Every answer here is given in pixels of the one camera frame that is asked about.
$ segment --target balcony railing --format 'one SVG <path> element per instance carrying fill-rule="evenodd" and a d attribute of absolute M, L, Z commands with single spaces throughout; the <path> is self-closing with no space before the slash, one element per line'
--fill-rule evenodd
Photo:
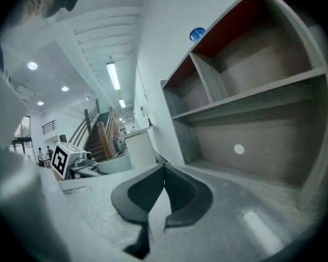
<path fill-rule="evenodd" d="M 56 121 L 55 120 L 50 121 L 49 123 L 43 125 L 42 127 L 43 127 L 44 135 L 46 135 L 47 133 L 56 130 Z"/>

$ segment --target white circle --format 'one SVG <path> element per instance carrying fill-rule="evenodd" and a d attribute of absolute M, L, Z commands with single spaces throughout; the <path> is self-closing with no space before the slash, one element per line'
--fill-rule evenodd
<path fill-rule="evenodd" d="M 235 152 L 237 154 L 243 154 L 244 153 L 244 147 L 242 145 L 235 145 Z"/>
<path fill-rule="evenodd" d="M 27 66 L 30 70 L 38 69 L 38 65 L 35 62 L 29 62 Z"/>

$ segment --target ceiling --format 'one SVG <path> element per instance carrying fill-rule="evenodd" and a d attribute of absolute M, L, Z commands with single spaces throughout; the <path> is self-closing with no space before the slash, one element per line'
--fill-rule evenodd
<path fill-rule="evenodd" d="M 73 11 L 64 11 L 87 63 L 97 81 L 120 108 L 119 99 L 133 105 L 136 64 L 133 45 L 143 0 L 79 0 Z M 120 91 L 114 90 L 106 63 L 115 62 Z"/>
<path fill-rule="evenodd" d="M 32 91 L 33 95 L 26 98 L 30 110 L 45 112 L 70 97 L 92 93 L 90 86 L 77 73 L 57 42 L 53 41 L 42 48 L 31 61 L 37 63 L 38 69 L 29 70 L 27 63 L 23 63 L 11 76 L 11 84 L 15 90 L 21 85 Z M 67 86 L 69 90 L 62 91 L 63 86 Z"/>
<path fill-rule="evenodd" d="M 119 115 L 132 113 L 133 47 L 143 1 L 78 0 L 71 12 L 62 9 L 52 18 L 36 19 L 6 34 L 2 47 L 13 85 L 21 83 L 35 93 L 28 107 L 45 111 L 63 96 L 92 89 Z M 38 63 L 38 70 L 27 69 L 29 59 Z M 115 62 L 119 91 L 114 90 L 106 69 L 110 61 Z M 61 91 L 64 85 L 70 88 L 67 93 Z M 127 108 L 121 108 L 119 99 L 124 99 Z M 36 104 L 39 100 L 43 106 Z"/>

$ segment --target person in background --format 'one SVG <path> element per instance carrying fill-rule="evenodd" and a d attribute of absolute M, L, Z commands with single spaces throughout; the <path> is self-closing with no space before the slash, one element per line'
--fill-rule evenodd
<path fill-rule="evenodd" d="M 47 155 L 50 157 L 50 159 L 51 159 L 51 158 L 52 158 L 52 155 L 54 154 L 54 151 L 51 150 L 49 146 L 47 146 L 47 148 L 48 148 L 48 151 L 47 151 L 46 154 L 47 154 Z"/>
<path fill-rule="evenodd" d="M 39 152 L 38 152 L 38 160 L 39 160 L 39 167 L 45 167 L 44 166 L 44 154 L 42 152 L 42 148 L 39 148 Z"/>

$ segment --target staircase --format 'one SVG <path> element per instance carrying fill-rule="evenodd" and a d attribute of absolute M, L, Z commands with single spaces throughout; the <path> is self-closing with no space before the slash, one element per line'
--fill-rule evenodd
<path fill-rule="evenodd" d="M 105 112 L 103 114 L 100 114 L 97 122 L 102 121 L 104 123 L 104 125 L 106 125 L 109 113 L 110 112 Z M 89 139 L 87 140 L 84 150 L 90 151 L 92 153 L 92 157 L 94 157 L 94 159 L 97 162 L 102 162 L 102 161 L 107 160 L 107 157 L 103 150 L 101 139 L 98 135 L 97 125 L 96 125 L 97 122 L 95 123 L 95 125 L 89 135 Z"/>

